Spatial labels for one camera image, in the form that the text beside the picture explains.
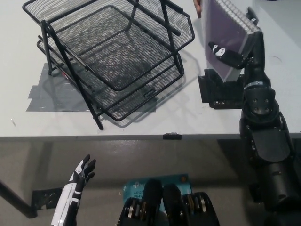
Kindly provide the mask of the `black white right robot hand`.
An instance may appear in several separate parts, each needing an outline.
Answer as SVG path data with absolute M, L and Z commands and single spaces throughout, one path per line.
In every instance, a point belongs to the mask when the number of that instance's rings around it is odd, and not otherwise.
M 242 69 L 264 70 L 263 32 L 251 9 L 229 0 L 211 0 L 205 19 L 205 56 L 223 82 L 236 81 Z

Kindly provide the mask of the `person hand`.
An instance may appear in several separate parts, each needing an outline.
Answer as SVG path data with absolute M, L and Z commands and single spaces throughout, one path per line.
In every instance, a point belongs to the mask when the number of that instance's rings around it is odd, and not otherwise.
M 197 13 L 197 17 L 200 19 L 202 17 L 202 0 L 193 0 L 193 4 Z

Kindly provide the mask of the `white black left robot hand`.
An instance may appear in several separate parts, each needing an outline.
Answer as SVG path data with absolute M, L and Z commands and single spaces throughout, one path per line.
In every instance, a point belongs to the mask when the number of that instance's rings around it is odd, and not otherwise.
M 96 160 L 88 154 L 73 171 L 64 186 L 51 221 L 52 226 L 75 226 L 84 187 L 94 177 Z

